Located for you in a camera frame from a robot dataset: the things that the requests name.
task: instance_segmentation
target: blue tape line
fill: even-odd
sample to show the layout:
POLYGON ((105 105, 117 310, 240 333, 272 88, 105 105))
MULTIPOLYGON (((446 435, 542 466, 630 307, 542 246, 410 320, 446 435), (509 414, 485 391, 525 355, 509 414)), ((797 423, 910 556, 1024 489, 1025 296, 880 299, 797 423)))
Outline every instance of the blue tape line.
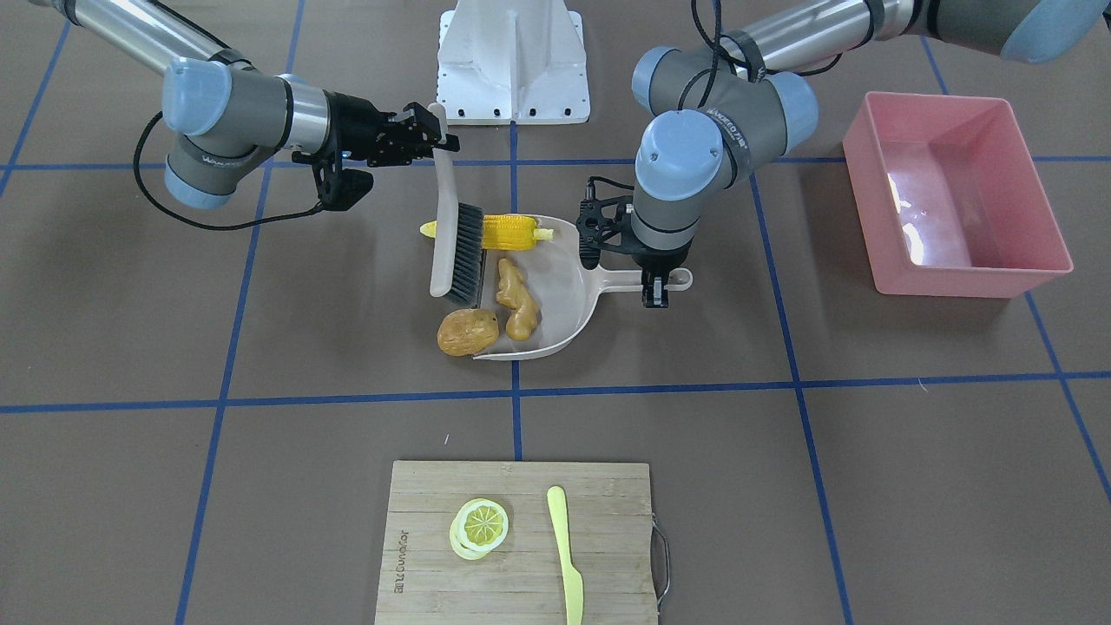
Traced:
POLYGON ((513 460, 521 462, 524 460, 524 446, 521 436, 521 363, 513 361, 513 460))
POLYGON ((930 42, 924 36, 919 36, 922 40, 922 49, 925 50, 925 57, 930 59, 930 67, 933 68, 933 77, 938 79, 938 85, 941 87, 941 93, 943 95, 949 94, 949 87, 945 85, 945 79, 941 77, 941 68, 938 67, 938 59, 933 58, 933 50, 930 49, 930 42))
POLYGON ((1044 155, 1033 159, 1034 162, 1111 162, 1111 155, 1044 155))
POLYGON ((184 625, 186 611, 189 608, 189 593, 193 587, 193 572, 197 571, 197 553, 201 545, 201 531, 204 527, 204 513, 208 511, 208 496, 212 488, 212 470, 216 467, 216 452, 220 444, 220 431, 223 427, 224 407, 218 406, 212 422, 212 435, 209 438, 208 456, 204 460, 204 475, 201 478, 201 493, 197 501, 197 514, 193 517, 193 532, 189 538, 189 555, 186 556, 186 572, 181 579, 181 594, 178 596, 178 611, 174 625, 184 625))
POLYGON ((779 312, 780 331, 783 333, 783 347, 787 351, 787 362, 791 367, 791 381, 794 387, 794 399, 799 405, 799 419, 802 421, 802 433, 807 440, 807 452, 810 456, 810 472, 814 478, 814 491, 818 494, 818 506, 822 514, 822 525, 825 527, 825 543, 830 551, 830 562, 833 566, 833 577, 837 581, 838 595, 841 598, 841 614, 845 625, 852 625, 852 606, 849 603, 849 591, 844 583, 844 572, 841 569, 841 555, 837 546, 837 534, 833 532, 833 517, 830 514, 829 501, 825 495, 825 483, 822 480, 821 464, 818 462, 818 447, 810 427, 810 413, 807 410, 807 399, 799 376, 799 365, 794 355, 794 343, 791 341, 791 327, 787 321, 787 308, 783 304, 783 292, 775 270, 775 256, 772 253, 771 236, 768 233, 768 220, 764 218, 763 200, 760 196, 760 185, 755 174, 749 175, 752 188, 752 199, 755 202, 757 219, 760 222, 760 238, 763 241, 764 256, 768 261, 768 274, 771 278, 772 292, 775 295, 775 310, 779 312))
POLYGON ((833 517, 830 515, 829 500, 825 496, 825 481, 822 478, 821 463, 818 462, 818 446, 814 444, 814 433, 810 427, 810 412, 807 410, 807 399, 802 389, 794 390, 794 400, 799 404, 802 417, 802 434, 807 438, 807 454, 810 456, 810 471, 814 478, 814 491, 818 492, 818 507, 822 513, 822 526, 825 528, 825 543, 830 550, 830 562, 833 564, 833 577, 837 579, 838 596, 841 598, 841 615, 845 625, 852 625, 852 607, 849 604, 849 589, 844 583, 844 571, 841 568, 841 554, 837 547, 837 534, 833 532, 833 517))
MULTIPOLYGON (((11 169, 17 171, 111 171, 131 170, 130 162, 62 162, 62 163, 38 163, 38 164, 13 164, 11 169)), ((164 162, 144 162, 139 164, 139 169, 166 169, 164 162)))
POLYGON ((1078 372, 1064 374, 1068 380, 1111 380, 1111 372, 1078 372))
POLYGON ((19 137, 16 139, 16 147, 12 148, 11 155, 8 157, 8 168, 4 170, 3 175, 0 177, 0 196, 3 195, 4 189, 8 188, 12 165, 19 160, 19 153, 23 151, 23 143, 27 142, 27 135, 31 132, 31 124, 34 123, 34 115, 39 113, 42 97, 47 93, 47 85, 50 84, 50 79, 54 74, 54 68, 58 67, 58 59, 62 56, 62 48, 66 47, 66 39, 69 37, 69 21, 62 26, 62 32, 58 36, 58 43, 54 44, 54 52, 50 56, 50 62, 47 63, 47 71, 42 74, 42 81, 39 82, 39 90, 34 92, 34 99, 31 100, 31 108, 28 109, 27 118, 23 120, 23 128, 20 129, 19 137))
POLYGON ((518 164, 527 167, 537 165, 549 165, 549 164, 560 164, 560 165, 594 165, 594 164, 635 164, 637 160, 631 158, 533 158, 533 159, 521 159, 517 161, 518 164))
POLYGON ((1058 374, 1002 374, 985 376, 925 376, 920 379, 862 379, 803 381, 802 389, 862 389, 880 386, 919 386, 944 384, 999 384, 1014 382, 1051 382, 1058 380, 1058 374))
MULTIPOLYGON (((1035 155, 1033 157, 1034 162, 1111 162, 1111 155, 1035 155)), ((359 167, 359 161, 348 161, 353 167, 359 167)), ((822 163, 843 163, 844 157, 782 157, 772 161, 772 164, 822 164, 822 163)), ((417 160, 413 161, 410 167, 432 167, 431 161, 417 160)), ((509 167, 511 162, 509 160, 457 160, 454 161, 456 167, 509 167)), ((584 160, 565 160, 565 161, 528 161, 518 160, 518 167, 544 167, 544 165, 594 165, 594 164, 633 164, 632 159, 600 159, 597 161, 584 161, 584 160)), ((292 169, 299 167, 307 167, 292 161, 274 161, 272 164, 274 169, 292 169)), ((144 162, 139 165, 140 169, 164 169, 164 162, 144 162)), ((130 162, 58 162, 58 163, 29 163, 29 164, 2 164, 0 163, 0 170, 11 169, 12 171, 69 171, 69 170, 117 170, 117 169, 131 169, 130 162)))
MULTIPOLYGON (((1111 380, 1111 372, 1074 372, 1063 374, 1067 380, 1111 380)), ((393 402, 452 402, 468 400, 504 400, 514 394, 520 397, 568 397, 577 395, 653 395, 664 393, 733 393, 753 391, 789 391, 811 389, 869 389, 885 386, 962 385, 1052 382, 1057 374, 1002 374, 982 376, 923 376, 907 379, 860 379, 793 382, 753 382, 733 384, 675 384, 658 386, 587 386, 563 389, 459 391, 440 393, 384 393, 367 395, 317 395, 288 397, 229 399, 228 407, 312 406, 323 404, 384 404, 393 402)), ((44 413, 93 413, 113 411, 163 411, 173 409, 214 409, 219 400, 187 400, 168 402, 117 402, 104 404, 32 404, 0 406, 0 415, 44 413)))
POLYGON ((242 397, 228 400, 228 406, 314 406, 321 404, 388 404, 393 402, 452 402, 461 400, 499 400, 511 397, 506 391, 458 391, 443 393, 384 393, 380 395, 320 395, 299 397, 242 397))
POLYGON ((757 220, 760 222, 760 238, 763 241, 764 260, 768 262, 768 273, 771 276, 772 293, 775 298, 775 310, 779 312, 779 330, 783 333, 783 347, 787 351, 787 363, 791 369, 791 381, 799 384, 799 364, 794 359, 794 344, 791 341, 791 330, 787 323, 787 308, 783 305, 783 291, 779 284, 779 272, 775 270, 775 258, 771 251, 771 236, 768 233, 768 221, 764 219, 763 200, 760 196, 760 187, 757 184, 755 173, 749 175, 749 187, 752 189, 752 199, 755 202, 757 220))
POLYGON ((108 413, 126 411, 172 411, 180 409, 214 409, 216 400, 181 400, 170 402, 106 402, 86 404, 32 404, 0 406, 0 415, 34 415, 43 413, 108 413))
POLYGON ((1108 497, 1108 503, 1111 504, 1111 481, 1108 480, 1107 470, 1103 468, 1103 463, 1100 461, 1100 454, 1095 451, 1095 444, 1092 443, 1092 435, 1088 432, 1088 425, 1084 424, 1084 417, 1080 414, 1080 406, 1077 406, 1077 400, 1072 396, 1072 390, 1069 389, 1069 383, 1065 379, 1061 377, 1061 391, 1064 392, 1064 399, 1069 403, 1069 410, 1072 411, 1072 421, 1077 423, 1077 430, 1080 431, 1080 437, 1084 441, 1084 447, 1088 450, 1088 457, 1092 461, 1092 466, 1095 467, 1095 475, 1100 478, 1100 484, 1103 485, 1103 494, 1108 497))
POLYGON ((1042 322, 1038 304, 1034 303, 1034 295, 1030 291, 1027 291, 1025 296, 1027 305, 1030 306, 1030 314, 1034 319, 1034 325, 1038 326, 1038 334, 1042 337, 1042 345, 1045 346, 1045 353, 1049 354, 1049 362, 1053 365, 1053 371, 1057 372, 1057 375, 1061 376, 1064 372, 1061 370, 1061 362, 1057 359, 1057 351, 1053 350, 1053 343, 1049 340, 1049 331, 1045 330, 1045 324, 1042 322))
MULTIPOLYGON (((264 165, 262 188, 254 208, 254 219, 261 219, 266 211, 267 194, 270 189, 270 175, 273 169, 264 165)), ((223 429, 223 415, 228 406, 228 392, 231 389, 232 370, 236 366, 236 354, 239 350, 239 334, 243 326, 243 311, 247 308, 247 291, 251 284, 251 272, 254 268, 254 252, 258 249, 260 225, 251 228, 251 242, 247 248, 247 261, 243 266, 243 279, 239 285, 239 299, 236 303, 236 317, 231 325, 231 339, 228 341, 228 356, 224 361, 223 379, 220 383, 220 397, 212 421, 212 436, 209 440, 208 456, 204 461, 204 474, 201 477, 201 493, 197 500, 197 515, 193 518, 193 533, 189 541, 189 555, 186 557, 186 572, 181 579, 181 595, 178 597, 176 625, 184 625, 186 612, 189 608, 189 594, 193 585, 193 571, 197 567, 197 554, 200 551, 201 533, 204 530, 204 513, 208 508, 208 496, 212 487, 212 472, 216 470, 216 455, 220 447, 220 432, 223 429)))
POLYGON ((297 3, 297 17, 293 18, 293 32, 289 39, 289 53, 286 54, 286 73, 293 73, 293 59, 297 58, 297 44, 301 40, 301 20, 304 18, 304 0, 297 3))
POLYGON ((1088 425, 1084 424, 1084 417, 1080 413, 1080 406, 1077 405, 1077 401, 1072 396, 1072 389, 1069 387, 1069 376, 1061 369, 1061 362, 1057 357, 1057 351, 1053 350, 1053 342, 1049 339, 1049 331, 1045 330, 1045 323, 1042 321, 1041 312, 1038 310, 1038 303, 1034 301, 1034 295, 1030 291, 1027 291, 1027 304, 1030 305, 1030 314, 1033 315, 1034 324, 1038 326, 1038 333, 1041 335, 1042 343, 1045 345, 1045 352, 1049 354, 1049 360, 1053 364, 1053 371, 1057 372, 1057 377, 1061 383, 1061 392, 1064 394, 1065 402, 1069 403, 1069 410, 1072 411, 1072 420, 1077 423, 1077 430, 1080 431, 1080 437, 1084 442, 1084 448, 1088 450, 1088 457, 1091 460, 1092 466, 1095 468, 1095 475, 1099 476, 1100 484, 1103 486, 1103 493, 1108 497, 1108 503, 1111 503, 1111 482, 1108 481, 1108 474, 1103 468, 1103 462, 1100 461, 1099 452, 1097 452, 1095 445, 1092 443, 1092 437, 1088 433, 1088 425))
POLYGON ((583 386, 567 389, 522 389, 521 397, 571 397, 577 395, 655 395, 663 393, 731 393, 741 391, 783 391, 793 383, 674 384, 659 386, 583 386))
POLYGON ((773 164, 814 164, 827 162, 844 162, 844 157, 779 157, 773 164))
MULTIPOLYGON (((516 121, 509 122, 509 212, 517 214, 520 210, 518 194, 518 145, 520 141, 520 130, 516 121)), ((510 364, 510 389, 512 390, 513 405, 513 460, 521 462, 524 458, 521 433, 521 363, 513 361, 510 364)))

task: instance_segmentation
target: corn cob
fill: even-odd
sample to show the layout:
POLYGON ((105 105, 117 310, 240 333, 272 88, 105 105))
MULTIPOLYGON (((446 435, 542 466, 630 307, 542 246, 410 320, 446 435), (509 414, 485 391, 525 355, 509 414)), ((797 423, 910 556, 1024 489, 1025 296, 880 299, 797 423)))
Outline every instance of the corn cob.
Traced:
MULTIPOLYGON (((552 240, 550 228, 538 228, 527 214, 486 214, 482 216, 482 249, 521 251, 532 249, 537 241, 552 240)), ((420 226, 426 236, 436 238, 436 221, 420 226)))

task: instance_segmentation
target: pink container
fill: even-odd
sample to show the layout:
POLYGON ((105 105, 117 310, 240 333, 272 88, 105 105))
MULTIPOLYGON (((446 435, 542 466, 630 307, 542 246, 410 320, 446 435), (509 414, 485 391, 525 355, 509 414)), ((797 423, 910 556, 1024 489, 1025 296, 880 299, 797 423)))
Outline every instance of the pink container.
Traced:
POLYGON ((1015 296, 1072 271, 1007 100, 870 92, 843 143, 880 292, 1015 296))

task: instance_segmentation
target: plastic knife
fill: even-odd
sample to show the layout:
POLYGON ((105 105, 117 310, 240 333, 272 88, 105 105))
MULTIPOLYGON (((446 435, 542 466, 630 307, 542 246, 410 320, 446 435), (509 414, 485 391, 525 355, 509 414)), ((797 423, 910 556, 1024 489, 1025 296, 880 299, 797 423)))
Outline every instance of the plastic knife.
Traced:
POLYGON ((571 565, 571 534, 567 524, 567 493, 560 486, 548 490, 548 514, 556 530, 556 547, 563 576, 567 625, 582 625, 582 574, 571 565))

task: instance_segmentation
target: bamboo cutting board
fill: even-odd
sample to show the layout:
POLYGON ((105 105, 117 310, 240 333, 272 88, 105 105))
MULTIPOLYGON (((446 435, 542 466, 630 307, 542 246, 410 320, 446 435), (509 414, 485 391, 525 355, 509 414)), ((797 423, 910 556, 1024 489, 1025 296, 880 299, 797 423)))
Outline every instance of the bamboo cutting board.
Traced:
POLYGON ((583 625, 658 625, 645 464, 397 462, 377 625, 564 625, 548 488, 567 492, 583 625), (474 497, 498 502, 509 535, 484 558, 451 551, 448 528, 474 497))

